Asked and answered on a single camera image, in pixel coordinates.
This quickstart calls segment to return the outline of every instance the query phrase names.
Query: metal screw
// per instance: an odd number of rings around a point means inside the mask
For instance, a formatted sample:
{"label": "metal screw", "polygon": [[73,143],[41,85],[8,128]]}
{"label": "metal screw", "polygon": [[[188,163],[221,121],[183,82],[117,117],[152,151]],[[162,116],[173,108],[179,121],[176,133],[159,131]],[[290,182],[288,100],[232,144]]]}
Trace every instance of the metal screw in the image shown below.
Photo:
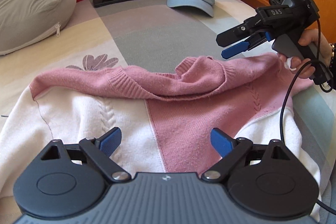
{"label": "metal screw", "polygon": [[115,180],[127,180],[129,178],[129,174],[123,171],[115,172],[112,174],[112,178]]}
{"label": "metal screw", "polygon": [[213,170],[207,171],[207,172],[204,173],[204,177],[206,179],[211,179],[211,180],[219,179],[220,176],[221,176],[221,174],[219,172],[213,171]]}

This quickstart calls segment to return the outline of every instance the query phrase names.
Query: ribbed gray surface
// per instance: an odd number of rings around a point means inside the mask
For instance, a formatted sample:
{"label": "ribbed gray surface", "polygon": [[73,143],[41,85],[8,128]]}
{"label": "ribbed gray surface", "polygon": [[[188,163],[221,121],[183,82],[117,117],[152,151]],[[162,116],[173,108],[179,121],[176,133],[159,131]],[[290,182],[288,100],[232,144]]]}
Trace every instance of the ribbed gray surface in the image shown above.
{"label": "ribbed gray surface", "polygon": [[139,173],[132,182],[116,184],[104,200],[85,214],[59,221],[23,216],[17,224],[314,224],[310,217],[266,221],[236,207],[219,185],[196,174]]}

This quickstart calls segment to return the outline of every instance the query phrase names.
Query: pink sweater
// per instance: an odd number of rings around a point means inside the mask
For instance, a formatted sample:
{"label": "pink sweater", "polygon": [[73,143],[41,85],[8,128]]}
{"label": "pink sweater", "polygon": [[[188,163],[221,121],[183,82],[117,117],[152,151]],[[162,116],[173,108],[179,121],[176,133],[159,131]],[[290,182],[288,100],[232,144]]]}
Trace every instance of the pink sweater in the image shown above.
{"label": "pink sweater", "polygon": [[[200,174],[220,159],[210,143],[212,128],[234,137],[247,122],[281,108],[293,79],[272,53],[231,61],[188,57],[175,71],[153,73],[137,66],[99,71],[61,68],[36,77],[30,89],[34,100],[52,86],[101,97],[146,99],[167,172]],[[298,79],[291,96],[312,83]],[[291,97],[287,107],[292,108]]]}

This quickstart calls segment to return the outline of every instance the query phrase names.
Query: fabric flower ornament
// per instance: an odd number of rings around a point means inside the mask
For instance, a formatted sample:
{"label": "fabric flower ornament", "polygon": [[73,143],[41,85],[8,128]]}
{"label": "fabric flower ornament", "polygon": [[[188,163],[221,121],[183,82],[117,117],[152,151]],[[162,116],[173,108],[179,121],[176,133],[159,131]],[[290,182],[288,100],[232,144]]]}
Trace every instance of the fabric flower ornament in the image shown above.
{"label": "fabric flower ornament", "polygon": [[114,67],[119,59],[116,57],[110,58],[107,60],[107,54],[99,55],[94,58],[92,55],[86,55],[83,58],[83,68],[78,66],[70,65],[67,66],[67,69],[79,69],[79,70],[101,70],[103,68],[112,68]]}

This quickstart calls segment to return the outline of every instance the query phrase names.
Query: cap brim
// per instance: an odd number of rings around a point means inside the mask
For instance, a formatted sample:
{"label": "cap brim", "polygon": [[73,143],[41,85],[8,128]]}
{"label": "cap brim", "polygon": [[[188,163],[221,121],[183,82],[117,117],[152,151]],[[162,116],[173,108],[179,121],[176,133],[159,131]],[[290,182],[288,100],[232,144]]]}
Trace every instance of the cap brim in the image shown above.
{"label": "cap brim", "polygon": [[201,9],[211,17],[214,17],[213,8],[210,4],[204,0],[167,0],[167,6],[169,8],[190,6]]}

